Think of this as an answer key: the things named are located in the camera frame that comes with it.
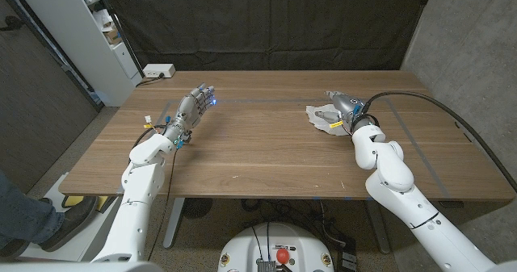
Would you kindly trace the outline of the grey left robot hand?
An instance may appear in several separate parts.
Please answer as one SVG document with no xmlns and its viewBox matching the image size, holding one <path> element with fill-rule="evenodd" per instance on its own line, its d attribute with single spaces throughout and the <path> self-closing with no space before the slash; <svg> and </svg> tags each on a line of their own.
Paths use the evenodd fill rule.
<svg viewBox="0 0 517 272">
<path fill-rule="evenodd" d="M 195 128 L 204 112 L 215 104 L 214 92 L 214 86 L 206 86 L 203 82 L 185 95 L 175 115 L 166 125 L 163 135 L 171 142 L 175 142 L 181 135 L 186 135 Z"/>
</svg>

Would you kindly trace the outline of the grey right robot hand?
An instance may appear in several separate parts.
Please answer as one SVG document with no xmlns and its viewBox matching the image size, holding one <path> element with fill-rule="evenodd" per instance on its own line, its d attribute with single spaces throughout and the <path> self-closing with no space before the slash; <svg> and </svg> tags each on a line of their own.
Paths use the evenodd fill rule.
<svg viewBox="0 0 517 272">
<path fill-rule="evenodd" d="M 359 117 L 359 112 L 364 104 L 356 97 L 344 94 L 340 91 L 326 91 L 333 103 L 335 111 L 315 111 L 315 115 L 328 123 L 342 121 L 348 131 L 354 131 L 354 122 Z"/>
</svg>

